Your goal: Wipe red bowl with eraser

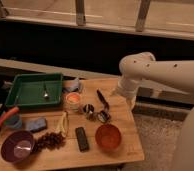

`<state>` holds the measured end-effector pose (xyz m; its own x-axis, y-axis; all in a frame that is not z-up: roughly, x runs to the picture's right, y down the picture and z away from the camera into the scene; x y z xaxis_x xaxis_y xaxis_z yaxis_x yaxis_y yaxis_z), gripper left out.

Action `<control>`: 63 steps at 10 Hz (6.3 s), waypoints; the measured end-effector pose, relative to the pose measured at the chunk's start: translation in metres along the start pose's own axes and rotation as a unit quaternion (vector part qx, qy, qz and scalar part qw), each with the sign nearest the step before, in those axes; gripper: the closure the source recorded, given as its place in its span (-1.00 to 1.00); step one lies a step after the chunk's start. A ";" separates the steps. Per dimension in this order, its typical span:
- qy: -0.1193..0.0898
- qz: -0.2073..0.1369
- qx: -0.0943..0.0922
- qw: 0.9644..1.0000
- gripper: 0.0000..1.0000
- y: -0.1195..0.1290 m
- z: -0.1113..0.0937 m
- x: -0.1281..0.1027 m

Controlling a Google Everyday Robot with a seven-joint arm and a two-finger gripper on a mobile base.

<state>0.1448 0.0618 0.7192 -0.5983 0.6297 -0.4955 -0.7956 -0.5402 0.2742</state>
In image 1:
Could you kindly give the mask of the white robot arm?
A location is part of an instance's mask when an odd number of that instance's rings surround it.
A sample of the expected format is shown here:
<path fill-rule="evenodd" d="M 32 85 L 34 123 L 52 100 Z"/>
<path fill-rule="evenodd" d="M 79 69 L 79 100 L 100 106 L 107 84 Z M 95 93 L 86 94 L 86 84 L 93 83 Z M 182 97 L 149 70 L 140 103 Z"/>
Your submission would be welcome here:
<path fill-rule="evenodd" d="M 194 60 L 157 61 L 152 53 L 142 52 L 122 58 L 119 70 L 114 92 L 128 101 L 145 79 L 194 94 Z M 194 171 L 194 107 L 183 123 L 170 171 Z"/>

